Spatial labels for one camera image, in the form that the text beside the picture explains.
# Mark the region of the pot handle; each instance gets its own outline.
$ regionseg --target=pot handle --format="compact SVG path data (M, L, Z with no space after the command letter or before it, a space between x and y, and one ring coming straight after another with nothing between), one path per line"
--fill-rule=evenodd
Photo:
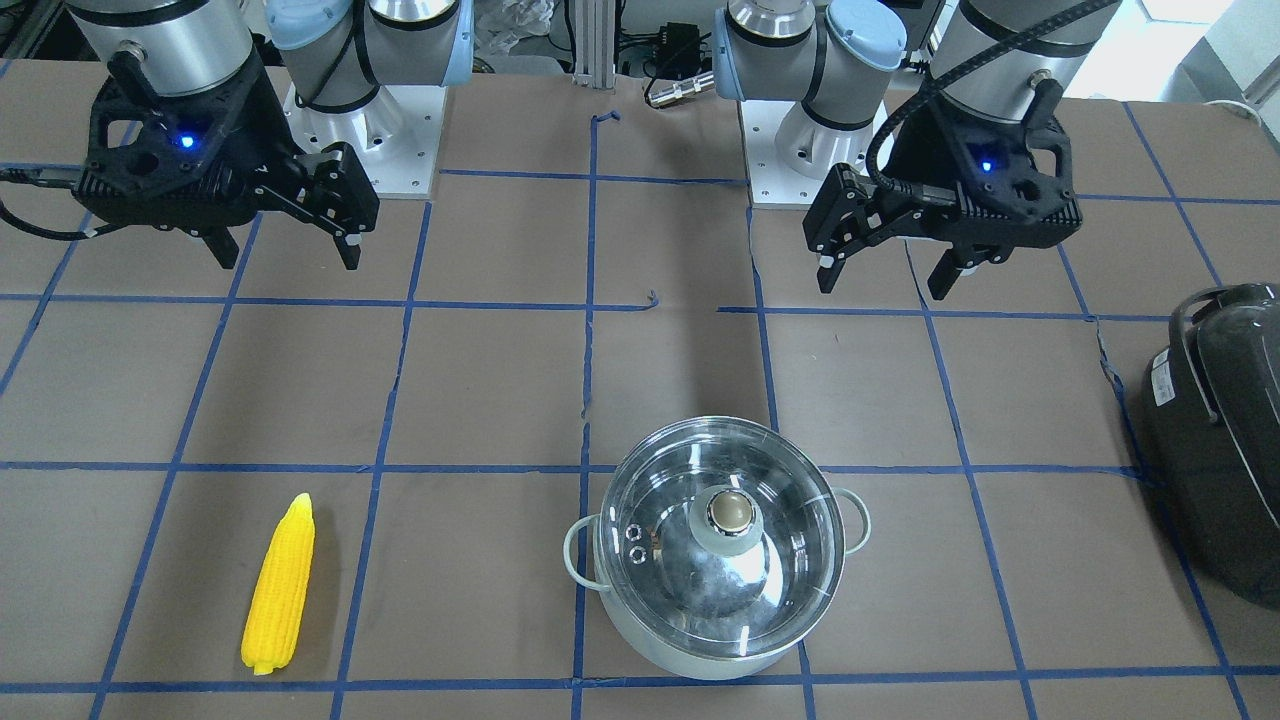
M600 519L599 512L596 512L595 515L588 515L586 518L582 518L577 523L573 523L573 527L570 528L567 533L564 533L564 547L563 547L564 569L568 570L568 575L573 578L573 582L582 585L584 588L595 592L609 592L611 589L613 589L609 585L605 585L603 583L593 583L591 580L588 580L586 578L580 575L577 573L577 568L573 566L573 560L570 557L568 552L573 547L573 538L577 537L577 532L599 519Z
M867 511L867 503L863 502L863 498L858 497L858 493L855 493L854 491L845 488L831 488L831 495L835 495L837 497L844 497L849 502L852 502L854 507L858 509L858 514L863 516L863 537L858 539L854 547L845 550L845 557L849 557L850 555L865 547L867 541L872 539L872 515L870 512Z

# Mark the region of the yellow corn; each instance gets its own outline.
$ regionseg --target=yellow corn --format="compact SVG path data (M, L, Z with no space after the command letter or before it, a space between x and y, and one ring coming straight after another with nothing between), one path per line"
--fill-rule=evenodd
M268 675L293 660L315 541L311 496L302 493L293 498L288 512L275 527L271 546L262 560L262 571L257 575L257 587L253 588L248 620L244 621L241 660L253 669L255 675Z

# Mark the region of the grid of blue tape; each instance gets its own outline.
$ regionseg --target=grid of blue tape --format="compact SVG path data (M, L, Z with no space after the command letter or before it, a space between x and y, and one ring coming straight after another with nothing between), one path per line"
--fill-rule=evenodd
M9 63L0 64L0 78L3 78L4 72L8 69ZM1125 111L1140 138L1143 147L1147 150L1157 173L1160 174L1165 187L1169 192L1167 196L1120 196L1120 195L1082 195L1084 199L1093 200L1115 200L1115 201L1134 201L1134 202L1172 202L1187 224L1188 233L1194 242L1197 250L1204 261L1206 268L1213 275L1215 281L1219 279L1217 270L1212 264L1212 260L1206 251L1203 243L1196 232L1189 217L1187 215L1183 205L1187 204L1233 204L1233 205L1280 205L1280 200L1231 200L1231 199L1211 199L1211 197L1180 197L1176 195L1172 183L1169 181L1164 167L1161 165L1155 150L1148 142L1146 133L1143 132L1137 117L1134 117L1132 109L1125 105ZM218 324L216 331L210 341L209 351L205 357L205 364L201 369L200 378L196 384L195 393L192 396L191 404L187 410L187 415L179 434L179 441L174 448L173 457L169 462L46 462L46 461L0 461L0 469L29 469L29 470L60 470L60 469L88 469L88 470L156 470L165 471L165 480L160 492L160 497L156 502L156 509L152 515L152 521L148 528L146 541L141 556L138 559L137 569L134 571L133 583L131 585L131 592L125 600L124 609L120 615L120 621L116 629L115 638L113 641L108 661L102 670L102 676L96 683L0 683L0 694L15 694L15 693L92 693L93 705L90 712L90 719L96 720L102 711L102 706L108 694L111 693L142 693L142 692L321 692L333 693L333 705L330 711L330 719L338 720L342 716L343 698L348 692L371 692L371 691L444 691L444 689L547 689L547 691L570 691L572 693L571 703L571 720L579 720L581 717L582 707L582 691L595 689L595 688L654 688L654 687L696 687L707 683L700 680L691 680L686 678L667 678L667 676L637 676L637 678L586 678L584 676L584 635L585 635L585 589L579 587L575 602L575 626L573 626L573 676L572 678L529 678L529 679L449 679L449 680L433 680L433 679L413 679L413 680L349 680L349 667L351 656L357 641L357 626L361 609L361 598L364 593L364 582L369 566L369 556L371 552L371 543L374 536L374 528L378 519L378 502L380 492L380 482L385 473L561 473L561 474L573 474L577 473L580 478L580 497L579 497L579 512L580 515L586 515L588 510L588 489L589 479L593 473L611 473L613 466L611 465L593 465L590 462L590 423L584 423L582 428L582 445L581 445L581 460L579 465L403 465L403 464L389 464L385 461L387 457L387 443L390 437L392 421L396 411L397 393L399 388L401 372L404 364L404 352L407 348L411 324L413 319L413 310L424 307L466 307L466 309L490 309L490 310L558 310L558 311L580 311L585 315L585 355L584 355L584 379L582 379L582 405L584 410L590 405L591 401L591 340L593 340L593 318L596 311L643 311L655 305L596 305L595 304L595 232L596 232L596 190L600 182L636 182L636 183L662 183L662 184L745 184L741 179L733 178L692 178L692 179L676 179L676 178L655 178L655 177L628 177L628 176L608 176L598 173L598 152L599 152L599 137L598 127L600 123L614 120L621 122L621 115L617 111L608 113L600 117L593 117L590 123L590 172L586 174L580 173L526 173L526 172L489 172L489 170L462 170L462 169L443 169L442 174L456 174L456 176L481 176L481 177L507 177L507 178L545 178L545 179L576 179L588 181L589 183L589 227L588 227L588 266L586 266L586 299L584 304L522 304L522 302L447 302L447 301L420 301L415 300L417 283L421 275L422 258L426 250L431 206L426 205L424 210L422 222L420 225L419 242L415 252L413 269L410 279L408 292L403 301L398 300L335 300L335 299L283 299L283 297L239 297L238 290L241 281L243 279L244 269L250 261L252 254L253 243L257 236L260 219L255 220L248 241L246 242L244 251L241 256L239 265L234 273L230 288L225 296L221 297L209 297L209 296L95 296L95 295L58 295L58 283L70 263L72 256L76 251L77 245L72 243L68 246L67 251L63 254L60 261L58 263L49 283L46 284L42 293L4 293L0 295L0 301L13 300L13 301L36 301L36 309L32 318L24 331L22 340L13 357L5 366L4 375L0 375L0 396L4 395L13 378L14 372L22 360L23 354L32 336L35 334L41 318L50 302L170 302L170 304L218 304L223 306L221 318ZM86 215L81 223L81 228L88 225L91 218ZM750 231L751 225L751 210L748 210L748 228ZM753 282L755 291L755 304L754 306L745 307L722 307L722 313L737 313L737 314L754 314L756 315L759 336L760 336L760 351L764 368L764 383L765 383L765 396L768 401L769 424L773 429L778 429L778 414L777 414L777 397L773 386L773 364L769 351L769 336L768 336L768 318L771 315L782 314L813 314L813 315L890 315L890 316L919 316L925 322L928 328L929 341L933 348L934 361L937 364L937 370L940 379L942 382L943 393L947 402L948 414L952 423L952 429L955 432L956 447L960 454L960 465L938 465L938 466L824 466L823 470L828 473L842 473L842 474L955 474L964 475L969 483L972 500L974 503L974 511L978 518L978 524L982 530L983 543L987 552L987 559L991 566L992 582L996 587L997 598L1000 601L1001 612L1004 615L1005 628L1009 634L1010 648L1012 651L1015 669L1014 670L991 670L991 671L942 671L942 673L860 673L860 674L817 674L813 673L808 661L808 652L804 643L800 643L800 674L792 675L755 675L749 678L741 678L737 680L730 680L727 683L719 684L733 684L733 685L800 685L804 691L805 700L805 716L809 720L817 717L813 688L815 685L828 685L828 684L897 684L897 683L957 683L957 682L993 682L993 680L1006 680L1018 682L1023 691L1024 702L1027 706L1027 712L1030 719L1037 717L1036 702L1030 687L1033 680L1050 680L1050 679L1084 679L1084 678L1153 678L1153 676L1221 676L1224 678L1231 691L1233 698L1235 700L1236 707L1240 712L1243 720L1249 719L1248 708L1243 696L1240 694L1236 678L1238 676L1280 676L1280 666L1276 665L1233 665L1226 657L1225 650L1222 647L1221 639L1219 638L1217 630L1213 624L1213 619L1210 614L1208 606L1204 602L1203 594L1199 591L1196 575L1192 573L1185 550L1175 537L1175 551L1185 575L1185 580L1190 588L1192 596L1196 600L1197 610L1201 614L1201 619L1204 624L1206 632L1213 644L1215 652L1219 659L1217 665L1208 666L1135 666L1135 667L1088 667L1088 669L1048 669L1037 670L1025 666L1021 656L1021 650L1018 641L1018 632L1014 626L1012 612L1009 605L1007 594L1004 587L1004 579L1000 571L1000 564L995 550L995 543L991 536L991 529L988 527L986 512L982 503L982 496L978 489L975 475L987 473L1108 473L1116 474L1126 478L1140 479L1142 471L1139 468L1128 466L1075 466L1075 465L977 465L969 459L969 452L964 441L964 432L960 427L959 414L955 405L955 398L951 392L951 383L947 374L946 359L943 355L942 346L938 341L938 334L934 327L936 318L1024 318L1024 319L1056 319L1056 320L1082 320L1089 323L1098 323L1100 320L1110 322L1142 322L1142 323L1165 323L1167 318L1165 316L1151 316L1151 315L1100 315L1089 311L1084 292L1076 281L1075 273L1071 268L1070 259L1065 247L1059 246L1059 254L1064 265L1064 269L1070 279L1073 291L1075 292L1076 300L1079 302L1080 313L989 313L989 311L956 311L956 310L938 310L932 309L924 300L923 295L919 296L918 309L901 309L901 310L884 310L884 309L819 309L819 307L768 307L764 302L764 295L760 282L760 274L754 266L753 259ZM919 288L919 282L916 282L916 288ZM384 413L383 429L379 437L378 452L372 465L312 465L312 464L196 464L196 462L183 462L182 455L187 443L187 438L191 433L192 423L195 420L196 411L200 406L200 401L204 396L204 389L209 379L214 360L218 355L218 348L221 342L223 332L225 329L227 322L230 316L230 311L236 305L321 305L321 306L387 306L387 307L402 307L403 309L403 332L401 337L401 350L397 360L396 379L392 384L390 391L387 397L387 407ZM1124 405L1124 387L1119 382L1116 383L1116 396L1120 402L1121 413L1125 414L1125 424L1132 432L1132 423L1125 411ZM165 506L168 502L169 493L173 488L174 478L178 473L184 471L227 471L227 473L248 473L248 471L261 471L261 473L370 473L372 475L367 515L365 521L365 530L361 541L356 582L352 594L351 610L347 619L347 626L343 635L342 655L339 660L338 676L332 682L116 682L113 679L115 664L119 660L120 650L124 644L124 638L129 628L129 621L132 619L133 609L137 603L137 597L142 587L142 582L146 575L147 566L150 564L151 553L155 547L156 536L160 524L164 519ZM1165 520L1169 523L1167 510L1165 510ZM579 569L584 570L586 564L586 551L585 543L579 543Z

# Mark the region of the glass lid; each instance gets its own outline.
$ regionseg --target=glass lid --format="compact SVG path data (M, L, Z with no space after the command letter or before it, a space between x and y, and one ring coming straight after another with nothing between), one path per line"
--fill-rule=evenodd
M840 511L818 469L768 428L694 418L631 451L595 547L622 605L700 657L763 655L822 618L840 582Z

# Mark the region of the cooking pot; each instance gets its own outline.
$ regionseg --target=cooking pot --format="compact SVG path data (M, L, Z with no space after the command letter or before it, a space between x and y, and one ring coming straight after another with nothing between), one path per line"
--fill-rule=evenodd
M836 498L861 515L845 547ZM595 580L573 538L590 527ZM677 675L758 673L822 619L845 557L870 537L867 506L832 488L794 445L737 418L694 418L640 442L618 465L596 515L564 536L564 568L600 593L618 633Z

